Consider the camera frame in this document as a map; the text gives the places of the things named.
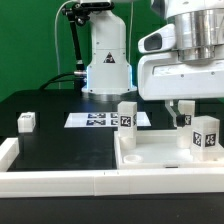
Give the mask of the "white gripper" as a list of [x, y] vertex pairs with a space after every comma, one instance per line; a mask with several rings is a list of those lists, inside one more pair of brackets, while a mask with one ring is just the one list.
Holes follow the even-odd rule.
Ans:
[[144, 100], [166, 100], [175, 127], [185, 126], [174, 99], [224, 97], [224, 49], [213, 59], [180, 62], [176, 52], [149, 54], [138, 63], [138, 90]]

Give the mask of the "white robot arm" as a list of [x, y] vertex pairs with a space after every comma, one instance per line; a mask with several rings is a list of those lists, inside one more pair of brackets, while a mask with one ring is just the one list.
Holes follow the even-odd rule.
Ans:
[[115, 0], [80, 0], [92, 22], [87, 86], [94, 96], [137, 90], [145, 100], [224, 96], [224, 0], [151, 0], [166, 25], [143, 37], [138, 85], [125, 55], [125, 24], [112, 13]]

